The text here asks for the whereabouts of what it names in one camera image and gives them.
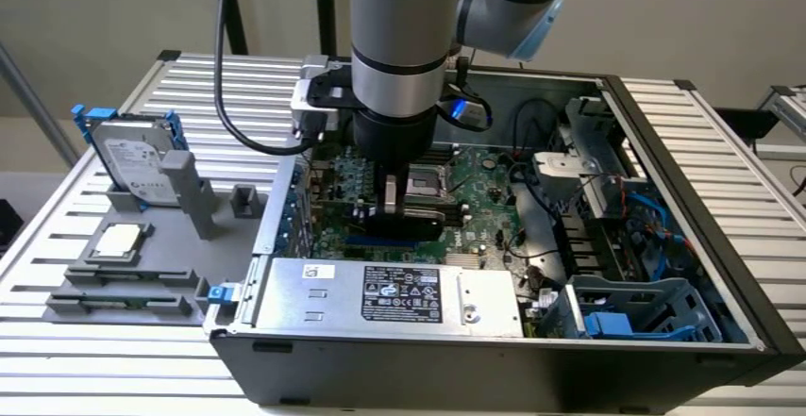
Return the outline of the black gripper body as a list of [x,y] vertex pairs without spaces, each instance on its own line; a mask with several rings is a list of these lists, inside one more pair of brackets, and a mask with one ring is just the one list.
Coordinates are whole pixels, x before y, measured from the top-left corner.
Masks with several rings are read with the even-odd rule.
[[352,114],[352,136],[375,175],[398,174],[430,150],[436,129],[436,109],[408,117],[391,117],[368,108]]

